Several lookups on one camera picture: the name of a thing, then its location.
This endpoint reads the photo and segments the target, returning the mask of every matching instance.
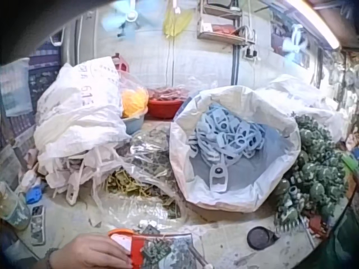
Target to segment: blue plastic toy piece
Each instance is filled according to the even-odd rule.
[[[33,203],[40,201],[42,196],[41,186],[35,186],[34,188],[29,189],[26,193],[26,203],[32,205]]]
[[[211,105],[199,120],[195,133],[188,139],[190,156],[200,153],[210,169],[210,189],[227,189],[228,169],[241,157],[252,158],[263,148],[265,130],[260,124],[249,123],[231,114],[220,105]]]

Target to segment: red bowl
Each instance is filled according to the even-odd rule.
[[[158,119],[173,119],[173,117],[176,115],[177,110],[181,107],[182,104],[182,100],[149,100],[147,104],[148,113],[152,117]]]

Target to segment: ceiling fan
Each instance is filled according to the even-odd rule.
[[[285,38],[283,40],[283,46],[282,50],[284,52],[289,52],[286,55],[286,58],[289,61],[293,61],[295,59],[295,56],[300,52],[305,52],[307,46],[308,46],[308,39],[304,38],[304,41],[301,42],[302,34],[301,30],[303,26],[301,24],[293,24],[293,33],[292,38]]]
[[[115,13],[107,14],[102,19],[106,31],[120,29],[118,37],[134,38],[135,31],[144,25],[154,27],[155,22],[148,20],[143,13],[155,10],[159,0],[120,0],[111,4]]]

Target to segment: shelf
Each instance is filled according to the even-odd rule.
[[[210,4],[203,4],[203,14],[223,17],[230,20],[235,20],[239,17],[242,17],[242,11],[232,11],[227,8],[212,6]]]
[[[218,41],[218,42],[232,44],[232,45],[247,45],[248,43],[255,44],[255,42],[250,41],[250,40],[247,40],[247,42],[246,42],[246,39],[242,38],[240,36],[226,35],[226,34],[220,34],[220,33],[214,33],[214,32],[198,31],[197,38]]]

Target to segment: yellow plastic bag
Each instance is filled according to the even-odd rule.
[[[122,118],[128,118],[145,110],[148,103],[147,89],[131,74],[118,71],[122,97]]]
[[[144,111],[148,102],[148,93],[145,88],[136,90],[124,89],[122,91],[123,118],[131,117]]]
[[[177,8],[179,13],[175,13],[172,1],[168,1],[167,10],[163,22],[163,32],[166,37],[177,36],[191,22],[194,10],[184,10]]]

